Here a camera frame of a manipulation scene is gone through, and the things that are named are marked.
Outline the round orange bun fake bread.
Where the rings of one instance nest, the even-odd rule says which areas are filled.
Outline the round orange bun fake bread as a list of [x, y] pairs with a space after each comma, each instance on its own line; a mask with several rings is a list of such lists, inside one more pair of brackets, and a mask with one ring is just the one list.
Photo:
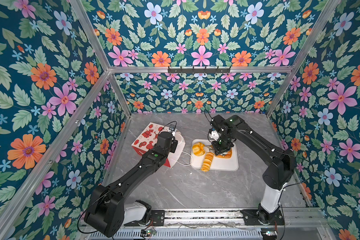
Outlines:
[[206, 151], [204, 150], [205, 145], [201, 142], [197, 142], [192, 146], [193, 154], [197, 157], [203, 156]]

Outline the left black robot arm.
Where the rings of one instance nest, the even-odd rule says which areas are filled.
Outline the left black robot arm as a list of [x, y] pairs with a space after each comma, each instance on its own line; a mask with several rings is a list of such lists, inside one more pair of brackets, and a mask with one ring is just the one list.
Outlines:
[[85, 210], [84, 222], [106, 237], [113, 237], [125, 224], [149, 222], [152, 207], [140, 200], [132, 204], [125, 201], [147, 177], [153, 175], [176, 151], [178, 141], [171, 132], [161, 132], [154, 147], [142, 155], [141, 160], [115, 182], [97, 186]]

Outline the brown croissant fake bread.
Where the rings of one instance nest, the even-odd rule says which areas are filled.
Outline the brown croissant fake bread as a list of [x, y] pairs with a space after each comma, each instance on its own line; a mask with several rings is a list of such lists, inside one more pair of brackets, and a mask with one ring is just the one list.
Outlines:
[[229, 150], [228, 152], [219, 154], [219, 155], [215, 155], [216, 158], [220, 158], [220, 159], [230, 159], [232, 157], [233, 151]]

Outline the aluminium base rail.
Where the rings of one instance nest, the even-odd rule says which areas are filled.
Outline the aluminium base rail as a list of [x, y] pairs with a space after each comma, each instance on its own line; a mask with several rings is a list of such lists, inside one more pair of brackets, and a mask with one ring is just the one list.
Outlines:
[[[285, 219], [285, 227], [291, 228], [320, 228], [328, 227], [329, 222], [325, 215], [318, 208], [297, 208], [297, 207], [279, 207]], [[241, 210], [255, 208], [217, 208], [217, 209], [162, 209], [166, 212], [164, 226], [212, 226], [212, 225], [229, 225], [231, 228], [276, 228], [279, 226], [246, 226]], [[148, 216], [152, 210], [147, 210], [144, 216]], [[140, 221], [137, 214], [133, 214], [131, 210], [126, 211], [121, 227], [124, 224]]]

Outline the white rectangular tray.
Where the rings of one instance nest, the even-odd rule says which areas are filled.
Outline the white rectangular tray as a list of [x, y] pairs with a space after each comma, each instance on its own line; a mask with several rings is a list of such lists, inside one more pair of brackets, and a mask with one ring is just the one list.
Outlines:
[[[205, 146], [206, 145], [212, 145], [212, 143], [210, 143], [208, 140], [195, 139], [192, 142], [192, 146], [197, 142], [201, 142]], [[239, 169], [239, 161], [238, 161], [238, 153], [237, 153], [236, 144], [234, 144], [234, 146], [231, 148], [231, 150], [233, 151], [233, 154], [232, 154], [232, 157], [230, 159], [220, 159], [220, 158], [216, 158], [214, 156], [214, 159], [213, 159], [210, 170], [237, 171]], [[193, 154], [193, 151], [191, 151], [191, 156], [192, 156], [191, 166], [194, 169], [201, 170], [201, 166], [202, 166], [205, 154], [203, 156], [197, 157], [197, 156], [195, 156]]]

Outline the black hook rack bar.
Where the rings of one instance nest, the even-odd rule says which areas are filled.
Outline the black hook rack bar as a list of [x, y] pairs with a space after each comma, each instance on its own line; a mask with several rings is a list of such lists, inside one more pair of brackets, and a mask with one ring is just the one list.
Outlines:
[[230, 67], [168, 67], [168, 73], [173, 74], [226, 74], [231, 72]]

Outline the long twisted fake bread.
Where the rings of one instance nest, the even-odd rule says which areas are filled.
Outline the long twisted fake bread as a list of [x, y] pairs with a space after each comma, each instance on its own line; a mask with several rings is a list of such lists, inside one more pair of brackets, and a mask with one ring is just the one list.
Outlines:
[[205, 154], [203, 163], [201, 166], [201, 171], [203, 171], [203, 172], [210, 171], [214, 156], [215, 156], [215, 154], [213, 152], [208, 152]]

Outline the metal tongs white tips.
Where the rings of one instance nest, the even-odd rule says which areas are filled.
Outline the metal tongs white tips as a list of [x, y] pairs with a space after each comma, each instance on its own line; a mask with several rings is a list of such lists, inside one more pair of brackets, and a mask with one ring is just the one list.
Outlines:
[[208, 150], [208, 152], [213, 153], [215, 155], [219, 155], [221, 152], [219, 150], [216, 150], [213, 145], [206, 145], [204, 146]]

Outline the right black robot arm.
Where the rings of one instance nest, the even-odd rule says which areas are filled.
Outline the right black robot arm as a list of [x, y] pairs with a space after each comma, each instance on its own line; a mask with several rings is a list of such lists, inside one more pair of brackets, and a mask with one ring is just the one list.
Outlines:
[[296, 157], [291, 151], [269, 142], [237, 115], [228, 119], [216, 115], [211, 118], [210, 125], [209, 137], [213, 139], [212, 147], [216, 155], [228, 153], [234, 147], [234, 142], [240, 141], [267, 165], [262, 176], [266, 188], [258, 206], [257, 218], [263, 225], [273, 223], [281, 210], [282, 192], [294, 174]]

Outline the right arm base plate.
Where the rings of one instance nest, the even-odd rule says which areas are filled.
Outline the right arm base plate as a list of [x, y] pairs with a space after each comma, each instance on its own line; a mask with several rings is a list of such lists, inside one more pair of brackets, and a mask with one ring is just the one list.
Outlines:
[[281, 209], [277, 209], [274, 213], [258, 209], [241, 210], [246, 226], [283, 226], [285, 219]]

